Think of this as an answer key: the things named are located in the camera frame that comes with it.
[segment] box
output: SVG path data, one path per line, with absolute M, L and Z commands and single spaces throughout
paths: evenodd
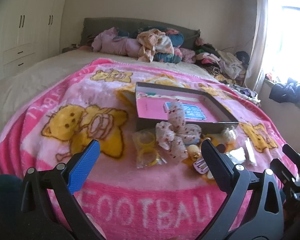
M 137 82 L 137 131 L 155 128 L 157 123 L 167 121 L 169 102 L 175 99 L 184 104 L 186 123 L 199 125 L 203 134 L 221 133 L 224 128 L 239 124 L 222 104 L 206 92 Z

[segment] window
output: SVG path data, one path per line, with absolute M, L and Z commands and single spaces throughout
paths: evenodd
M 262 65 L 274 80 L 286 83 L 291 77 L 300 82 L 300 0 L 268 0 Z

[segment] blue card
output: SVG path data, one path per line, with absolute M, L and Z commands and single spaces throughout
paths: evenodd
M 170 102 L 166 102 L 166 107 L 169 110 Z M 200 107 L 194 105 L 183 104 L 183 108 L 185 109 L 186 119 L 196 119 L 196 120 L 206 120 L 207 117 L 201 111 Z

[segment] white curtain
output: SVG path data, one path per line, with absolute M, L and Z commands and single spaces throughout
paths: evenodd
M 257 0 L 256 31 L 250 63 L 244 80 L 245 86 L 257 93 L 260 92 L 265 79 L 265 73 L 262 71 L 262 59 L 266 46 L 267 24 L 268 0 Z

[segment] wardrobe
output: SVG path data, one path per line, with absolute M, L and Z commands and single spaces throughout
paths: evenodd
M 60 53 L 65 0 L 0 0 L 0 80 Z

